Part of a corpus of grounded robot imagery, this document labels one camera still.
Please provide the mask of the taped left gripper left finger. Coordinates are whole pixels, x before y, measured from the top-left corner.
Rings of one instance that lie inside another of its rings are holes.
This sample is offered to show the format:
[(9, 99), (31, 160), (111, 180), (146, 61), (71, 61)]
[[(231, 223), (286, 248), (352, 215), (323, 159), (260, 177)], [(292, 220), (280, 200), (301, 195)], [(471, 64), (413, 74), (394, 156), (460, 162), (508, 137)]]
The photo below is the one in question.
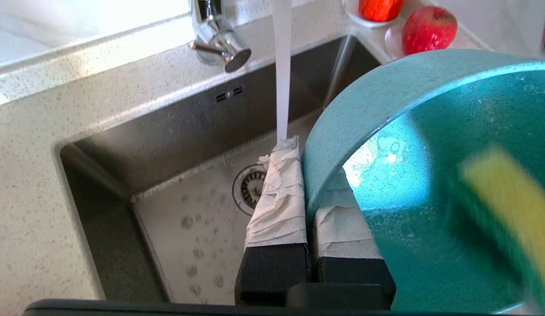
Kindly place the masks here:
[(299, 137), (260, 157), (264, 186), (246, 228), (234, 286), (237, 306), (284, 306), (293, 286), (309, 282), (305, 190)]

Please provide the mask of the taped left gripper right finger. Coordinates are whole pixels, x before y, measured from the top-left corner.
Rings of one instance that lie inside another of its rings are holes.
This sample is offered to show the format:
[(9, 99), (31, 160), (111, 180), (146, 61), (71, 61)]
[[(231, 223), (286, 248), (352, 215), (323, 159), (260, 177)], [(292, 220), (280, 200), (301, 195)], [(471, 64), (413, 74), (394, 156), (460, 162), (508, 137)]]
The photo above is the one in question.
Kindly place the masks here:
[(343, 169), (327, 183), (313, 232), (316, 282), (338, 286), (359, 306), (391, 308), (396, 284)]

